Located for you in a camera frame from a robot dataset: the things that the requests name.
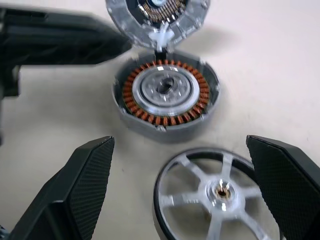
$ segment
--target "rotor spoke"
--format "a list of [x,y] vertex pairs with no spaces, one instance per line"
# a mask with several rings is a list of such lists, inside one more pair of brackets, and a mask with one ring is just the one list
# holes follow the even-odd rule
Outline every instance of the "rotor spoke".
[[245,187],[242,189],[242,192],[246,199],[260,198],[262,196],[258,186]]
[[199,179],[204,179],[206,177],[206,174],[200,169],[200,167],[190,161],[186,155],[179,156],[177,162],[191,171]]
[[206,240],[220,240],[221,227],[222,227],[222,219],[211,218]]
[[232,162],[234,160],[234,157],[231,154],[225,153],[223,155],[223,161],[222,161],[222,171],[221,175],[225,178],[230,177]]
[[248,228],[254,233],[258,240],[271,240],[271,238],[265,233],[261,226],[246,212],[240,215],[242,222],[248,226]]
[[159,203],[163,208],[177,207],[186,204],[198,204],[200,202],[197,192],[186,192],[175,195],[162,195]]

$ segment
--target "copper coil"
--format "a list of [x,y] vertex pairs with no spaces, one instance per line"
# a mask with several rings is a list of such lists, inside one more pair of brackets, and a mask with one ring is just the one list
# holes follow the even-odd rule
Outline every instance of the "copper coil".
[[[175,65],[175,66],[184,68],[187,71],[189,71],[191,74],[193,74],[193,76],[196,78],[200,88],[200,96],[197,103],[188,112],[185,112],[177,116],[171,116],[171,117],[154,116],[146,112],[145,110],[141,109],[135,102],[133,98],[132,87],[133,87],[133,82],[137,77],[137,75],[146,69],[159,66],[162,64],[166,64],[166,65],[170,64],[170,65]],[[203,113],[208,103],[210,102],[210,88],[204,76],[197,69],[193,68],[191,65],[182,63],[181,61],[175,62],[174,60],[165,59],[163,61],[158,60],[157,62],[152,61],[151,63],[145,63],[140,67],[136,68],[134,71],[132,71],[131,74],[128,76],[127,81],[124,83],[122,96],[127,109],[137,118],[140,118],[156,126],[162,125],[162,126],[168,127],[168,126],[185,124],[192,120],[197,119]]]

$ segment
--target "brushless motor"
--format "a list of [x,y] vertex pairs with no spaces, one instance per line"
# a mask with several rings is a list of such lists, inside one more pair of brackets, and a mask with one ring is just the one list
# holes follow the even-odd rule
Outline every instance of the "brushless motor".
[[121,68],[114,100],[129,128],[160,142],[183,142],[210,121],[219,96],[213,69],[198,57],[173,51],[199,29],[208,0],[106,0],[119,30],[154,53]]

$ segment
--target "beige surface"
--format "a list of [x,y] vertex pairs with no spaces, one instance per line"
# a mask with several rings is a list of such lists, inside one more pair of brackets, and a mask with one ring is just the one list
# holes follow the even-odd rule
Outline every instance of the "beige surface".
[[[1,0],[9,1],[110,20],[104,0]],[[154,181],[183,149],[216,146],[249,157],[246,135],[255,134],[299,146],[319,165],[319,10],[318,0],[212,1],[203,29],[179,48],[212,65],[221,99],[207,132],[185,144],[157,144],[119,121],[113,75],[137,50],[95,67],[24,68],[21,96],[3,106],[0,224],[11,230],[73,150],[106,135],[116,147],[95,240],[158,239]]]

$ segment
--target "carbon fiber texture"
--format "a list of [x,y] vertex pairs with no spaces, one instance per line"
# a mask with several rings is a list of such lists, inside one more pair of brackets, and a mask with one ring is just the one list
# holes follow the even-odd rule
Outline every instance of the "carbon fiber texture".
[[106,196],[113,150],[113,138],[96,148],[70,193],[71,215],[82,240],[90,240],[94,233]]
[[252,138],[247,146],[262,197],[286,239],[320,239],[317,189],[281,149]]

